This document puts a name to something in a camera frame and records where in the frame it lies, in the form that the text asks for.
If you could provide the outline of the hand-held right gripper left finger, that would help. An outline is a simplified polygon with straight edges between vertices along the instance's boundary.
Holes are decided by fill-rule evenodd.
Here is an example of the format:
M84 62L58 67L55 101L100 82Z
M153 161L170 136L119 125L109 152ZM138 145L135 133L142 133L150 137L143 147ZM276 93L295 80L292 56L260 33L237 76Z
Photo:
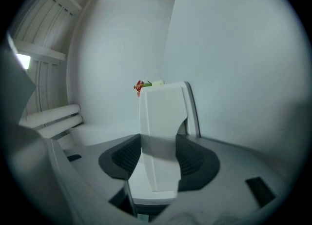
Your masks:
M129 194L128 180L141 156L141 135L75 146L64 153L97 194L108 201L122 201Z

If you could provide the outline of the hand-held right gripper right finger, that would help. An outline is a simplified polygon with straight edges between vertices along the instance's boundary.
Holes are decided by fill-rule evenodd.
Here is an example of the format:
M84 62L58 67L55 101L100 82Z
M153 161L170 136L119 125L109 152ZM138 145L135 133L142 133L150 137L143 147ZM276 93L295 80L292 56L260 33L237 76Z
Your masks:
M176 136L181 172L175 209L260 209L289 189L248 150Z

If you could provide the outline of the white storage box with tray top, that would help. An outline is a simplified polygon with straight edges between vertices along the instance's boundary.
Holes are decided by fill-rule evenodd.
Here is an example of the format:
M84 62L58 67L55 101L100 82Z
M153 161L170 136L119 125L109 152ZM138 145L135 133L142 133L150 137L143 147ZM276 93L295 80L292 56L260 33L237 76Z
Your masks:
M143 87L139 97L139 132L145 170L153 192L178 189L176 135L199 136L191 87L175 82Z

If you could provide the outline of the white ceiling pipe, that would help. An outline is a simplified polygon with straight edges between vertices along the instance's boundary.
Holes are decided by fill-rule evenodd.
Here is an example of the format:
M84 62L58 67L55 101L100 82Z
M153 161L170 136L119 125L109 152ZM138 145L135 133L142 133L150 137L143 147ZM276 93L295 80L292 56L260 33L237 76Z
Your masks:
M52 121L76 114L80 111L79 104L72 104L67 106L62 106L58 108L53 108L38 113L27 115L20 119L19 125L28 128L35 128Z
M79 125L83 123L83 119L81 115L75 115L73 117L64 119L62 121L59 121L57 123L54 123L50 126L44 127L40 130L38 130L38 133L47 139L50 139L76 125Z

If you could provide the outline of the red flowers in white pot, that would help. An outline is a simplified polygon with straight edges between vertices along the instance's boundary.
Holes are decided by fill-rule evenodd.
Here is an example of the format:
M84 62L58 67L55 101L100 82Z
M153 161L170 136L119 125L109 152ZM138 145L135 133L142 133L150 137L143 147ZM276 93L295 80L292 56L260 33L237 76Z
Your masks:
M136 90L137 96L140 97L140 93L142 88L144 87L150 87L150 86L159 86L159 85L164 85L165 81L164 80L160 80L160 81L156 81L156 82L144 82L139 80L136 85L134 85L134 90Z

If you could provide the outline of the ceiling light panel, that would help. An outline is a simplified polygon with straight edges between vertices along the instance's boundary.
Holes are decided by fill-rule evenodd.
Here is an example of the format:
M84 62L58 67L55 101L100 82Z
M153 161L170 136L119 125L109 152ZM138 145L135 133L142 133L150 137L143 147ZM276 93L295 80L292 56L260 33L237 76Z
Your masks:
M19 54L19 53L16 53L15 56L18 59L19 63L21 64L22 68L24 70L28 70L31 57L29 55L24 55L24 54Z

